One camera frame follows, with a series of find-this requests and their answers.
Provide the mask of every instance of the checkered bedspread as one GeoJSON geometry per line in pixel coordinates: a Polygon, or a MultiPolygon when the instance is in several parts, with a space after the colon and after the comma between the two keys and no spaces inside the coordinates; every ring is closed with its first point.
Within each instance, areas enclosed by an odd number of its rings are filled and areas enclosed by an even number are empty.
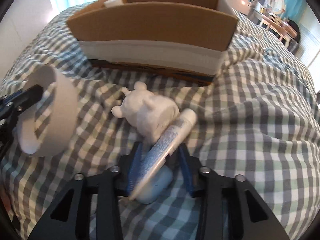
{"type": "MultiPolygon", "coordinates": [[[[13,93],[34,69],[50,64],[69,77],[79,93],[77,127],[64,153],[29,158],[15,140],[1,163],[21,236],[28,237],[74,174],[101,173],[140,139],[126,120],[111,114],[121,88],[132,90],[140,80],[152,92],[172,98],[180,110],[196,111],[199,122],[186,140],[191,154],[220,175],[244,174],[290,238],[298,239],[320,205],[320,112],[306,67],[273,34],[238,14],[228,58],[210,86],[92,68],[65,23],[82,7],[55,17],[19,56],[2,85],[2,95],[13,93]]],[[[53,93],[54,85],[38,104],[35,129],[39,138],[50,120],[53,93]]],[[[194,239],[199,204],[187,194],[177,171],[156,202],[120,204],[124,237],[194,239]]],[[[94,225],[93,207],[92,238],[94,225]]]]}

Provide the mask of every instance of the white stuffed animal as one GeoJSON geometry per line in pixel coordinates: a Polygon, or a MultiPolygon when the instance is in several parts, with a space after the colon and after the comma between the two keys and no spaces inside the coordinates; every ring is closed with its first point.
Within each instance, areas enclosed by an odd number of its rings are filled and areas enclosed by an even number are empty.
{"type": "Polygon", "coordinates": [[[148,91],[143,82],[136,82],[133,91],[123,88],[122,92],[125,94],[122,105],[113,107],[111,112],[117,118],[126,118],[150,143],[155,143],[179,115],[172,99],[148,91]]]}

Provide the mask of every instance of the white tape roll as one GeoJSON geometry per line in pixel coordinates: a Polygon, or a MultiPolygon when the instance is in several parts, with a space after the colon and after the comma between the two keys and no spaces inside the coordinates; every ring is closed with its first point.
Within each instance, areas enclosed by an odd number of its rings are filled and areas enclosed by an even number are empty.
{"type": "Polygon", "coordinates": [[[40,85],[46,91],[53,82],[56,82],[55,94],[43,142],[40,143],[35,134],[36,104],[18,119],[18,142],[22,151],[30,156],[53,156],[62,152],[68,147],[76,126],[78,93],[72,82],[61,72],[44,65],[30,74],[23,90],[40,85]]]}

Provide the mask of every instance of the screw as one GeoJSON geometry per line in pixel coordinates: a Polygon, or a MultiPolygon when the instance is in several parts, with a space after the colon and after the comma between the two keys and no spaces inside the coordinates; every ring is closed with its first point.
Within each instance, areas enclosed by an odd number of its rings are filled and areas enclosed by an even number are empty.
{"type": "Polygon", "coordinates": [[[245,176],[238,174],[236,175],[236,180],[239,182],[244,182],[245,181],[245,176]]]}
{"type": "Polygon", "coordinates": [[[206,167],[206,166],[203,166],[200,168],[200,172],[201,173],[210,173],[210,168],[206,167]]]}
{"type": "Polygon", "coordinates": [[[112,172],[119,172],[119,171],[120,171],[120,168],[119,168],[119,166],[112,166],[112,167],[110,168],[110,170],[111,170],[112,172]]]}
{"type": "Polygon", "coordinates": [[[75,180],[83,180],[84,176],[81,173],[78,173],[74,176],[75,180]]]}

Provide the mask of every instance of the cardboard box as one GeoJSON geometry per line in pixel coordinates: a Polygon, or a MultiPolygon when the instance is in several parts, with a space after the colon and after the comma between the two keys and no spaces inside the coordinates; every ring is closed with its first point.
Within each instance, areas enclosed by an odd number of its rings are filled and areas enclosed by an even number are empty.
{"type": "Polygon", "coordinates": [[[123,5],[109,8],[106,1],[67,20],[95,66],[121,64],[121,69],[210,81],[238,21],[225,0],[122,0],[123,5]]]}

